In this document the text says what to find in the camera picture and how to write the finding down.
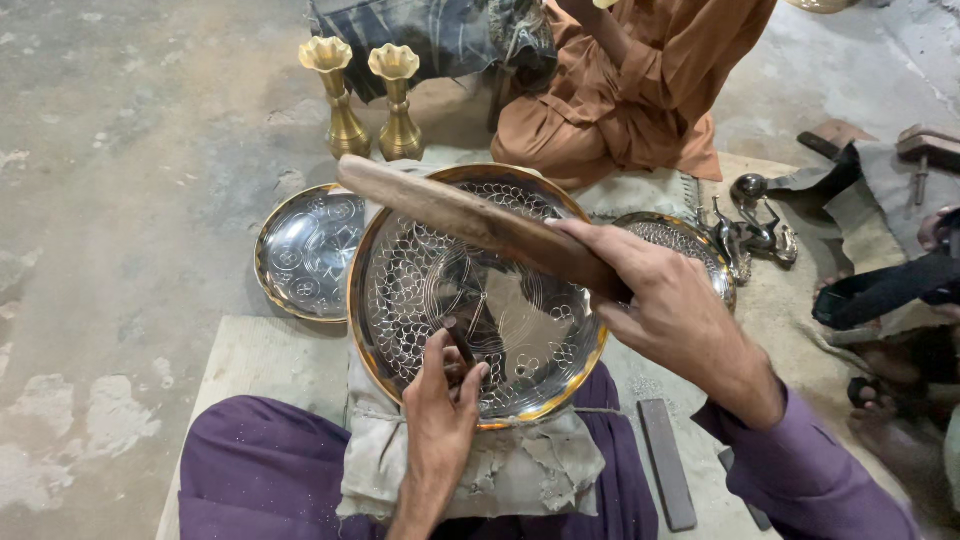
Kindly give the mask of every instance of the metal ball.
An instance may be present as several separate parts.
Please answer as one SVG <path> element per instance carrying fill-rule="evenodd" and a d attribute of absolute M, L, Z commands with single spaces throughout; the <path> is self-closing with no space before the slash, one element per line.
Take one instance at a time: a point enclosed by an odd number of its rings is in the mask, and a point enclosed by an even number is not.
<path fill-rule="evenodd" d="M 737 202 L 755 203 L 767 193 L 767 179 L 758 174 L 745 174 L 736 179 L 730 188 L 730 196 Z"/>

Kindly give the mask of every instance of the brown clothing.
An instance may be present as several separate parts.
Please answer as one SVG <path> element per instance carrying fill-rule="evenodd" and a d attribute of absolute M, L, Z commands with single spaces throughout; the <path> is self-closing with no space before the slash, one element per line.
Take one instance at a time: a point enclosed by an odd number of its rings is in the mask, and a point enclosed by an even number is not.
<path fill-rule="evenodd" d="M 546 91 L 504 108 L 493 158 L 537 169 L 569 189 L 616 168 L 667 167 L 722 180 L 709 110 L 775 5 L 621 0 L 613 17 L 635 41 L 617 69 L 593 37 L 549 0 L 557 75 Z"/>

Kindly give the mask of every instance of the purple sleeve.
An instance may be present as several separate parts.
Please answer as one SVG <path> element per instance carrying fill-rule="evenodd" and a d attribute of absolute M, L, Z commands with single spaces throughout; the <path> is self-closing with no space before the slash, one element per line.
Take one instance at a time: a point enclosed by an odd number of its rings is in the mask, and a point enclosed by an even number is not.
<path fill-rule="evenodd" d="M 786 413 L 766 432 L 707 403 L 693 421 L 733 447 L 734 495 L 763 510 L 788 540 L 918 539 L 910 514 L 837 443 L 809 405 L 786 389 Z"/>

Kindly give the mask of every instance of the dark fabric bundle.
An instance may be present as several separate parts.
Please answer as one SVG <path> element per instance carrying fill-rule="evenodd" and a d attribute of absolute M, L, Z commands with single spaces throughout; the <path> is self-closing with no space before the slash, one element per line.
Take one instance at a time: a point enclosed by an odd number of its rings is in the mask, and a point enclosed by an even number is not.
<path fill-rule="evenodd" d="M 370 51 L 387 43 L 420 56 L 410 86 L 499 62 L 516 70 L 525 90 L 536 90 L 557 68 L 540 0 L 310 0 L 310 11 L 311 34 L 339 37 L 353 49 L 344 77 L 364 103 L 387 94 L 367 67 Z"/>

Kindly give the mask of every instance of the engraved metal plate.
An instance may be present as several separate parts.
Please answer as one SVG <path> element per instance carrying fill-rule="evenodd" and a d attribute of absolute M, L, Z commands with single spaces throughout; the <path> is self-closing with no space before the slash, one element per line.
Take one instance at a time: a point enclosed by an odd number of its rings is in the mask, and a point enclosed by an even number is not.
<path fill-rule="evenodd" d="M 359 195 L 327 184 L 274 210 L 254 252 L 256 276 L 267 296 L 304 319 L 346 321 L 347 273 L 363 236 L 364 206 Z"/>
<path fill-rule="evenodd" d="M 676 217 L 656 212 L 627 214 L 613 224 L 652 244 L 702 261 L 713 282 L 713 290 L 724 300 L 730 311 L 736 307 L 736 286 L 730 266 L 706 234 Z"/>
<path fill-rule="evenodd" d="M 586 219 L 562 190 L 506 165 L 452 167 L 429 178 L 533 219 Z M 397 403 L 420 370 L 427 337 L 451 314 L 491 366 L 481 429 L 534 420 L 562 404 L 607 339 L 583 287 L 382 210 L 350 272 L 349 316 L 367 368 Z"/>

